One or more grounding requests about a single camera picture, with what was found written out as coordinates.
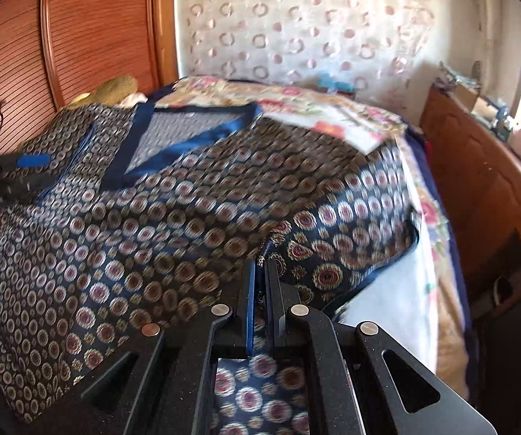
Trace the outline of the navy circle patterned garment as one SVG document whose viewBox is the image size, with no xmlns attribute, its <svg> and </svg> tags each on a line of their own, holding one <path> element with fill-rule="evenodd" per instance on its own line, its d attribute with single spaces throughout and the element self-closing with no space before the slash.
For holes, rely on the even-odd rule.
<svg viewBox="0 0 521 435">
<path fill-rule="evenodd" d="M 400 150 L 226 110 L 90 105 L 29 141 L 53 185 L 0 214 L 0 390 L 32 422 L 144 325 L 185 327 L 247 260 L 334 315 L 419 233 Z"/>
</svg>

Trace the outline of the white strawberry print sheet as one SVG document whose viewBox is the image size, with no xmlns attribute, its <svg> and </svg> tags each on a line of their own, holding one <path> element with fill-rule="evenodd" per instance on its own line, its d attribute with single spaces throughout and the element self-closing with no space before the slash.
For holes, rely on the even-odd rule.
<svg viewBox="0 0 521 435">
<path fill-rule="evenodd" d="M 400 134 L 363 151 L 364 130 L 331 117 L 266 113 L 266 232 L 255 255 L 301 301 L 347 325 L 373 320 L 436 365 L 437 278 Z"/>
</svg>

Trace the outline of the floral bed blanket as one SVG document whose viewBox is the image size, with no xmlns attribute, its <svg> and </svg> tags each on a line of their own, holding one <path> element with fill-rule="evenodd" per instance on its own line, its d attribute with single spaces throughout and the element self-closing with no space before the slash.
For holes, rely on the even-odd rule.
<svg viewBox="0 0 521 435">
<path fill-rule="evenodd" d="M 422 213 L 420 241 L 345 305 L 340 321 L 350 326 L 375 321 L 460 396 L 469 398 L 467 372 L 474 351 L 459 253 L 429 172 L 425 142 L 414 128 L 395 113 L 339 94 L 214 76 L 189 76 L 157 90 L 150 99 L 162 107 L 255 102 L 273 120 L 328 134 L 354 147 L 382 138 L 396 140 L 415 208 Z"/>
</svg>

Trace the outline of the yellow plush toy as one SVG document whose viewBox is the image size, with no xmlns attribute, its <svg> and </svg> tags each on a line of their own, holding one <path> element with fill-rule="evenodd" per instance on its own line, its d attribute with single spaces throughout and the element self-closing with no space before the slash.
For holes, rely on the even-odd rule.
<svg viewBox="0 0 521 435">
<path fill-rule="evenodd" d="M 115 106 L 130 95 L 139 93 L 139 83 L 134 76 L 116 76 L 107 80 L 90 92 L 77 95 L 66 106 L 66 109 L 76 109 L 90 104 Z"/>
</svg>

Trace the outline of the wooden wardrobe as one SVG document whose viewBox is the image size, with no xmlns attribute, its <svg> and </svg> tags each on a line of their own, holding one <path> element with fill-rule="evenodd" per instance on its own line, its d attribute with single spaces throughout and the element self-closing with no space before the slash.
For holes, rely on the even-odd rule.
<svg viewBox="0 0 521 435">
<path fill-rule="evenodd" d="M 144 94 L 177 80 L 174 0 L 0 0 L 0 154 L 120 75 Z"/>
</svg>

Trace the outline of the long wooden sideboard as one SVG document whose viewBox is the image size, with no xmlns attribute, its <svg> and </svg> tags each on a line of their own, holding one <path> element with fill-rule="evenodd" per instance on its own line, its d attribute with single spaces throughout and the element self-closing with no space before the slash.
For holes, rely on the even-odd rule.
<svg viewBox="0 0 521 435">
<path fill-rule="evenodd" d="M 470 303 L 499 279 L 521 302 L 521 162 L 453 97 L 431 87 L 420 120 L 426 155 L 450 221 Z"/>
</svg>

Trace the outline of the cardboard box on sideboard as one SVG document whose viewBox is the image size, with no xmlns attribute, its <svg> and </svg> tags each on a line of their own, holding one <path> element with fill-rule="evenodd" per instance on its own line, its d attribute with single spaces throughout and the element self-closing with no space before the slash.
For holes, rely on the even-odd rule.
<svg viewBox="0 0 521 435">
<path fill-rule="evenodd" d="M 473 87 L 466 87 L 464 84 L 456 83 L 451 91 L 451 96 L 462 107 L 472 112 L 480 98 L 480 90 Z"/>
</svg>

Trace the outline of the sheer circle patterned curtain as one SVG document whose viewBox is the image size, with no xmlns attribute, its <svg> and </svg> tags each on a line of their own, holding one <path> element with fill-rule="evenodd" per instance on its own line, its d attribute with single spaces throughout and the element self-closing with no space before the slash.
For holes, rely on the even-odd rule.
<svg viewBox="0 0 521 435">
<path fill-rule="evenodd" d="M 309 86 L 328 80 L 393 99 L 412 86 L 432 0 L 176 0 L 186 75 Z"/>
</svg>

